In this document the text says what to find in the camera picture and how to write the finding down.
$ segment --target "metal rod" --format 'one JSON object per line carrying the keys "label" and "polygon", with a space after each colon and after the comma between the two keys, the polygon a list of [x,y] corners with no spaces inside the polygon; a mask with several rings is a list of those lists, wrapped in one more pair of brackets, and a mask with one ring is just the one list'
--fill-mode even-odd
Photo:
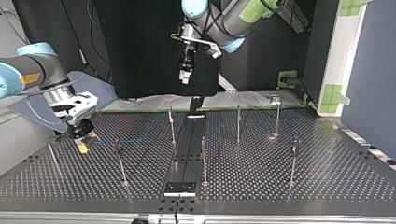
{"label": "metal rod", "polygon": [[121,167],[121,170],[122,170],[122,177],[123,177],[123,179],[124,179],[123,184],[124,184],[125,186],[128,186],[129,183],[128,183],[128,180],[126,179],[126,174],[125,174],[125,169],[124,169],[124,166],[123,166],[122,159],[120,159],[120,167]]}
{"label": "metal rod", "polygon": [[175,138],[175,127],[174,127],[174,120],[172,117],[172,107],[169,109],[169,122],[171,123],[171,130],[172,130],[172,143],[173,145],[176,144],[176,138]]}
{"label": "metal rod", "polygon": [[55,161],[56,165],[59,165],[58,160],[56,159],[55,153],[53,152],[51,144],[48,143],[47,146],[49,147],[50,155],[51,155],[53,161]]}
{"label": "metal rod", "polygon": [[56,167],[57,167],[57,169],[58,169],[59,175],[62,176],[61,167],[59,166],[58,159],[56,159],[55,153],[53,152],[52,145],[51,145],[50,143],[48,143],[47,146],[49,147],[50,155],[51,155],[53,161],[54,161],[55,164],[56,164]]}
{"label": "metal rod", "polygon": [[294,186],[294,171],[295,171],[296,159],[299,151],[300,151],[300,140],[298,136],[294,136],[293,147],[292,147],[293,164],[291,166],[290,188]]}
{"label": "metal rod", "polygon": [[208,186],[209,183],[207,182],[207,176],[206,176],[206,138],[203,136],[202,137],[202,159],[204,162],[204,186]]}
{"label": "metal rod", "polygon": [[290,188],[294,186],[294,170],[295,170],[295,165],[296,165],[296,156],[294,154],[293,156],[293,165],[291,166],[291,176],[290,176]]}
{"label": "metal rod", "polygon": [[280,116],[280,103],[276,103],[276,127],[275,127],[275,135],[278,136],[279,130],[279,116]]}
{"label": "metal rod", "polygon": [[120,168],[121,168],[121,172],[122,172],[122,178],[123,178],[123,186],[129,186],[128,180],[126,179],[126,174],[125,174],[125,168],[123,166],[123,162],[122,162],[122,151],[120,149],[120,139],[116,138],[114,140],[114,151],[116,154],[116,158],[118,159],[119,163],[120,163]]}
{"label": "metal rod", "polygon": [[241,106],[238,105],[238,143],[241,141]]}

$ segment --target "metal stand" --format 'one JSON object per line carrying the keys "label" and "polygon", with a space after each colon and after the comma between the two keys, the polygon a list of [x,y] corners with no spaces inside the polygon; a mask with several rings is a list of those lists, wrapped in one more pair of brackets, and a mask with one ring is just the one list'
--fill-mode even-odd
{"label": "metal stand", "polygon": [[238,105],[238,137],[237,137],[237,142],[239,143],[241,141],[241,106]]}
{"label": "metal stand", "polygon": [[115,154],[116,154],[116,158],[117,158],[117,160],[120,163],[120,168],[121,168],[121,171],[122,171],[122,178],[123,178],[122,185],[124,187],[129,186],[128,180],[126,179],[125,168],[124,168],[123,162],[122,162],[122,151],[120,149],[120,139],[119,138],[116,138],[114,140],[114,151],[115,151]]}
{"label": "metal stand", "polygon": [[206,138],[202,137],[202,153],[201,153],[201,157],[202,160],[204,162],[204,186],[208,186],[209,182],[207,182],[207,176],[206,176]]}
{"label": "metal stand", "polygon": [[279,136],[280,106],[282,105],[280,96],[279,95],[270,95],[270,103],[271,103],[271,105],[276,105],[276,127],[275,127],[274,137],[278,137]]}
{"label": "metal stand", "polygon": [[294,136],[293,147],[291,148],[291,150],[293,153],[293,164],[291,166],[290,188],[294,186],[294,170],[295,170],[298,152],[300,151],[300,140],[298,139],[298,136]]}
{"label": "metal stand", "polygon": [[50,143],[48,143],[47,146],[49,147],[50,155],[51,155],[53,161],[55,162],[56,167],[58,168],[59,174],[62,175],[62,173],[61,173],[61,167],[59,166],[58,159],[56,159],[55,153],[53,152],[52,145],[51,145]]}
{"label": "metal stand", "polygon": [[174,126],[174,120],[172,116],[172,107],[169,108],[169,122],[171,123],[171,130],[172,130],[172,144],[175,146],[176,145],[176,138],[175,138],[175,126]]}

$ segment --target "perforated metal table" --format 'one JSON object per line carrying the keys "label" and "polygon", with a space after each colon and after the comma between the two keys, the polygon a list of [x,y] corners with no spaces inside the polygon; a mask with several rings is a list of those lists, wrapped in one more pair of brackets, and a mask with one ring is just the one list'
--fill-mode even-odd
{"label": "perforated metal table", "polygon": [[[167,113],[102,114],[101,141],[87,155],[69,140],[53,144],[0,177],[0,214],[365,216],[396,217],[396,173],[311,109],[175,113],[174,148]],[[202,136],[207,139],[203,186]],[[295,136],[301,141],[290,183]],[[121,139],[130,183],[124,187],[113,152]],[[196,183],[195,197],[164,197],[169,182]]]}

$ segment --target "yellow object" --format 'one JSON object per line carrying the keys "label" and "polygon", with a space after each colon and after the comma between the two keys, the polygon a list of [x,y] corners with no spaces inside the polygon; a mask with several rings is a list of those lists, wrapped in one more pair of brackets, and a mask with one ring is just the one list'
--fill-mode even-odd
{"label": "yellow object", "polygon": [[78,150],[80,153],[85,154],[88,153],[89,149],[85,144],[78,144]]}
{"label": "yellow object", "polygon": [[30,84],[32,82],[36,82],[36,81],[38,81],[38,78],[40,77],[40,75],[41,75],[40,73],[33,73],[33,74],[26,75],[26,76],[22,76],[22,77],[20,77],[20,83],[23,85],[26,85],[26,84]]}

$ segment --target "black bracket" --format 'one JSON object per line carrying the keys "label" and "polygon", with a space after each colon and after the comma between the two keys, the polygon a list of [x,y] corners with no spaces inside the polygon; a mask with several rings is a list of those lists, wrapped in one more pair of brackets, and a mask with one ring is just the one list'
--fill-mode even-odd
{"label": "black bracket", "polygon": [[189,119],[203,119],[205,115],[203,113],[197,112],[197,109],[202,107],[204,104],[204,96],[200,96],[199,98],[197,97],[192,97],[191,98],[191,103],[190,103],[190,112],[187,118]]}
{"label": "black bracket", "polygon": [[166,183],[165,197],[195,197],[195,182],[169,182]]}

